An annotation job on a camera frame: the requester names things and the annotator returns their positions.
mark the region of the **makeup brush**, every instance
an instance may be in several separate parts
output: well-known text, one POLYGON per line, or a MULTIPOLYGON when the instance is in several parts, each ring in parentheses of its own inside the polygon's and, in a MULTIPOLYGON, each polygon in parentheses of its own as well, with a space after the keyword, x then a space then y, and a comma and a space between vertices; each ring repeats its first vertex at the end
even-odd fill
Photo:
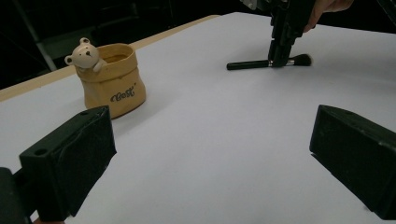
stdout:
MULTIPOLYGON (((310 66, 312 64, 312 58, 308 54, 300 54, 293 58, 289 58, 286 66, 310 66)), ((262 67, 273 67, 273 61, 261 60, 252 62, 241 62, 241 63, 227 63, 227 70, 240 70, 249 68, 262 68, 262 67)))

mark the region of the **brush bristles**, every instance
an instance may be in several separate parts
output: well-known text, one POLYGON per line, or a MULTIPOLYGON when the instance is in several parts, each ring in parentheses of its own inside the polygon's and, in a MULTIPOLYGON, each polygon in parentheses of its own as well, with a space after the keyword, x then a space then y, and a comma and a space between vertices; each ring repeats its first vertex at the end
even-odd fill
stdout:
POLYGON ((310 66, 312 64, 312 58, 308 54, 300 54, 293 58, 295 66, 310 66))

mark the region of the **table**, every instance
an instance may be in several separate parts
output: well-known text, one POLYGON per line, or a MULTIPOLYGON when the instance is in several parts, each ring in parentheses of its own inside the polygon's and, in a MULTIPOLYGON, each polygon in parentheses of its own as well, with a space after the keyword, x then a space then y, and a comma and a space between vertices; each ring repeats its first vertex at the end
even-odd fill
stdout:
MULTIPOLYGON (((291 52, 310 67, 226 70, 265 59, 271 32, 270 18, 235 12, 139 48, 147 101, 112 121, 118 154, 66 223, 396 223, 309 151, 318 105, 396 131, 395 35, 318 25, 291 52)), ((72 75, 2 101, 1 166, 16 172, 85 110, 82 94, 72 75)))

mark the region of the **human hand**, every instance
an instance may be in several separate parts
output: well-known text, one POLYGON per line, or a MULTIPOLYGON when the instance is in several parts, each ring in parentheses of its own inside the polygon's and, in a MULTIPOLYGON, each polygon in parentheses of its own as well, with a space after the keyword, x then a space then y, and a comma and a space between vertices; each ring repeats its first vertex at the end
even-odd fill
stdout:
POLYGON ((317 0, 312 8, 311 17, 308 24, 304 28, 304 32, 308 32, 318 23, 319 18, 324 12, 337 12, 348 9, 353 0, 317 0))

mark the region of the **ceramic bear pot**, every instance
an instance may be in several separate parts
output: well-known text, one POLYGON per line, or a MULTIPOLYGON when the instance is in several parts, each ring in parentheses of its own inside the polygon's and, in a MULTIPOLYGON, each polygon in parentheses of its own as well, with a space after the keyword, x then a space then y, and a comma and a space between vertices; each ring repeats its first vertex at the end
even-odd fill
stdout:
POLYGON ((146 87, 132 46, 111 44, 96 48, 84 37, 64 60, 76 67, 87 108, 108 105, 114 119, 145 102, 146 87))

